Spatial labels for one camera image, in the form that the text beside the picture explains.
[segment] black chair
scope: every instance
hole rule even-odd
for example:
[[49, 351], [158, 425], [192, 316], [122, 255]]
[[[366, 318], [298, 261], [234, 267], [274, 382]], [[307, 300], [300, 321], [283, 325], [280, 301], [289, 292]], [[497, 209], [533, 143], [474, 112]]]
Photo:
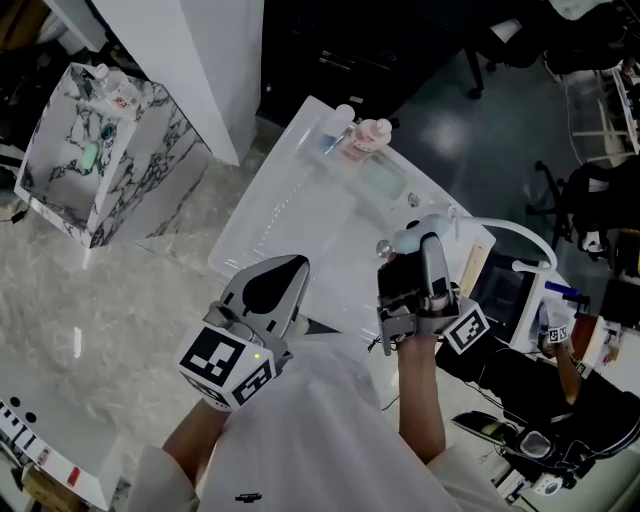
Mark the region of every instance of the black chair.
[[569, 220], [569, 213], [567, 201], [563, 200], [563, 190], [567, 185], [567, 182], [563, 179], [554, 179], [549, 168], [544, 165], [540, 160], [536, 162], [536, 171], [544, 172], [547, 179], [549, 190], [553, 198], [553, 206], [551, 208], [545, 208], [538, 210], [532, 205], [528, 204], [525, 208], [527, 215], [555, 215], [555, 225], [553, 228], [553, 239], [551, 241], [551, 248], [555, 251], [560, 238], [564, 238], [567, 242], [573, 243], [571, 233], [573, 232], [573, 226]]

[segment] clear plastic bottle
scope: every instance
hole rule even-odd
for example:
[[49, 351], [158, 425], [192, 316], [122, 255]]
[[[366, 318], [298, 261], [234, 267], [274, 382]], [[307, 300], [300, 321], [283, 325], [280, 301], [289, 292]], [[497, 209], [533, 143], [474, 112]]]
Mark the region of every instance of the clear plastic bottle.
[[98, 95], [114, 106], [122, 109], [136, 109], [140, 104], [140, 91], [119, 69], [109, 69], [105, 64], [100, 64], [94, 76]]
[[340, 148], [349, 162], [360, 163], [371, 153], [389, 144], [391, 123], [386, 119], [365, 119], [351, 132]]
[[355, 111], [349, 105], [339, 105], [338, 108], [329, 113], [320, 126], [322, 130], [320, 149], [322, 151], [328, 153], [340, 142], [355, 115]]

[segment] person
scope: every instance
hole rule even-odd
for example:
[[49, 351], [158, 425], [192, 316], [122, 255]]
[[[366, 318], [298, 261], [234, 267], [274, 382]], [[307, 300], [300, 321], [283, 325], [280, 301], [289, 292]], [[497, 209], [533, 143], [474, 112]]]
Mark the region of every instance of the person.
[[446, 448], [434, 338], [398, 347], [399, 435], [380, 412], [366, 345], [307, 338], [289, 342], [293, 359], [240, 410], [201, 401], [162, 449], [145, 447], [129, 510], [509, 510], [475, 460]]
[[496, 395], [521, 425], [553, 424], [561, 437], [596, 453], [637, 437], [640, 398], [623, 392], [596, 371], [581, 374], [563, 343], [550, 345], [557, 365], [532, 360], [491, 335], [458, 355], [448, 345], [438, 351], [438, 367]]

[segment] bottle cap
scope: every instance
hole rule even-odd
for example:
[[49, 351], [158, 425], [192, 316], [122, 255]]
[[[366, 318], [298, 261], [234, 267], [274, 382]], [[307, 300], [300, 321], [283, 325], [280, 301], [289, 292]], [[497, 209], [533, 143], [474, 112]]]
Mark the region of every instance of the bottle cap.
[[322, 131], [331, 137], [339, 137], [356, 115], [349, 105], [340, 105], [322, 123]]
[[95, 76], [98, 80], [102, 80], [103, 78], [106, 78], [108, 74], [109, 67], [106, 64], [100, 64], [93, 73], [93, 76]]
[[371, 127], [371, 133], [375, 137], [380, 137], [382, 135], [386, 135], [387, 133], [391, 133], [393, 127], [391, 123], [386, 119], [378, 119], [376, 124]]
[[353, 110], [350, 105], [338, 105], [334, 116], [338, 119], [351, 122], [353, 118], [356, 117], [356, 111]]

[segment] red sticker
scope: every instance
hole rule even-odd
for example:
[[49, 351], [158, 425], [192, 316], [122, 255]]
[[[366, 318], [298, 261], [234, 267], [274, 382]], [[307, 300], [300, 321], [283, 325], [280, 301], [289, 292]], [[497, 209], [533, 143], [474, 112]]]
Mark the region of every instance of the red sticker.
[[67, 478], [67, 485], [69, 485], [69, 487], [74, 487], [76, 485], [76, 482], [78, 481], [79, 476], [80, 468], [73, 468], [71, 474], [69, 475], [69, 478]]

